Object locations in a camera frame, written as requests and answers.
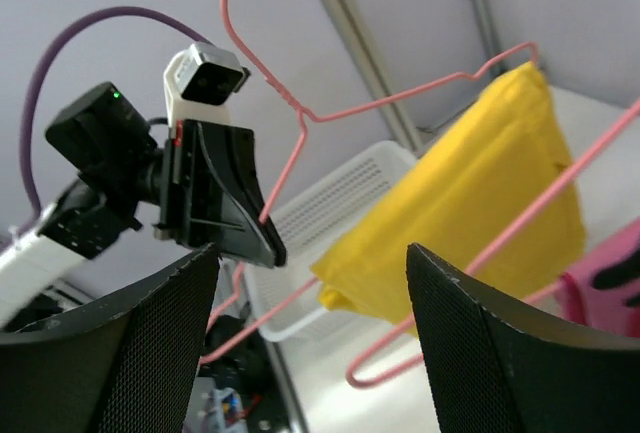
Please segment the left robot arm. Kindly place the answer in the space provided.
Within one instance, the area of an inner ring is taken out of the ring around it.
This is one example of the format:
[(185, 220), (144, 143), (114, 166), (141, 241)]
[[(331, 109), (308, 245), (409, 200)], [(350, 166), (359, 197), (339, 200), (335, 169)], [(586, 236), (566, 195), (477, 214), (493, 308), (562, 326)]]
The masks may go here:
[(139, 230), (140, 203), (159, 208), (154, 233), (225, 258), (275, 268), (287, 260), (263, 214), (251, 130), (184, 119), (164, 144), (110, 82), (62, 109), (46, 139), (77, 179), (1, 255), (1, 320), (11, 322), (34, 297), (92, 260), (127, 230)]

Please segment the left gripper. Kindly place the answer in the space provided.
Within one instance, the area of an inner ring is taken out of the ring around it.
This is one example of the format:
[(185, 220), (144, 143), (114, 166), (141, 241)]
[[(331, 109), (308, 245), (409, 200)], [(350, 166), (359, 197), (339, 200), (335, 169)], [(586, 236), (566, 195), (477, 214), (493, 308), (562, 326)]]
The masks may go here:
[(187, 248), (215, 243), (223, 257), (275, 268), (286, 247), (257, 178), (251, 129), (186, 120), (164, 150), (159, 236)]

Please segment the yellow trousers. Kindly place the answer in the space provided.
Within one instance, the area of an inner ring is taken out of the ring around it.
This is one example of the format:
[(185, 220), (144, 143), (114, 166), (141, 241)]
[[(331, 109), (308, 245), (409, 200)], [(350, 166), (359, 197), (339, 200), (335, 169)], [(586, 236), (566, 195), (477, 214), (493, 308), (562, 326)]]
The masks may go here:
[(403, 321), (409, 245), (468, 266), (572, 162), (544, 74), (509, 71), (312, 266), (319, 302)]

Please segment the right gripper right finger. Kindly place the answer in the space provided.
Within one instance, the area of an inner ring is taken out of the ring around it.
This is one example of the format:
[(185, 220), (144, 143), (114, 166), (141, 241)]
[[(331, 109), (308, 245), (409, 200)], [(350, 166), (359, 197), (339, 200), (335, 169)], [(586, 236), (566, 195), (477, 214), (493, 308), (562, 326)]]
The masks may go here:
[(441, 431), (638, 431), (638, 339), (541, 311), (417, 243), (406, 276)]

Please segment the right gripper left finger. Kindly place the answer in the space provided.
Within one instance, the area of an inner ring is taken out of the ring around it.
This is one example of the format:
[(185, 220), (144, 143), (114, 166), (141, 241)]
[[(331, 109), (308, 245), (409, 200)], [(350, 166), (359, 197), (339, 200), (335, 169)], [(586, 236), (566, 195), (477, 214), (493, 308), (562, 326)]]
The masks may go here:
[(4, 432), (179, 432), (219, 270), (209, 244), (1, 336)]

